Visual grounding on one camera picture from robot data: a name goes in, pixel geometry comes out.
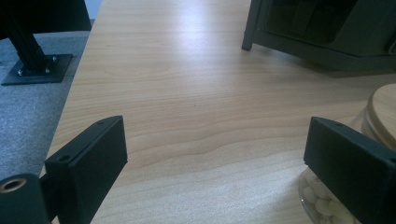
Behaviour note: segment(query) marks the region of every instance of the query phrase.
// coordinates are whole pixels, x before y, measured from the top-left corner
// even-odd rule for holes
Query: jar lid
[[[362,131],[396,150],[396,84],[381,87],[372,95]]]

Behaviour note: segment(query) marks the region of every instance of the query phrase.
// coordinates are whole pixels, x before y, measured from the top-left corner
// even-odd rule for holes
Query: desk surface
[[[309,223],[311,116],[348,123],[396,74],[243,51],[249,4],[104,0],[49,152],[124,116],[129,163],[93,223]]]

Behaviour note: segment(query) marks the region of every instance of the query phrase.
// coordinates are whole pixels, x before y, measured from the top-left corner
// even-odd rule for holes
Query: gray carpet
[[[35,36],[45,54],[73,54],[62,83],[0,86],[0,180],[23,173],[40,174],[88,35]],[[0,40],[0,80],[18,59],[10,41]]]

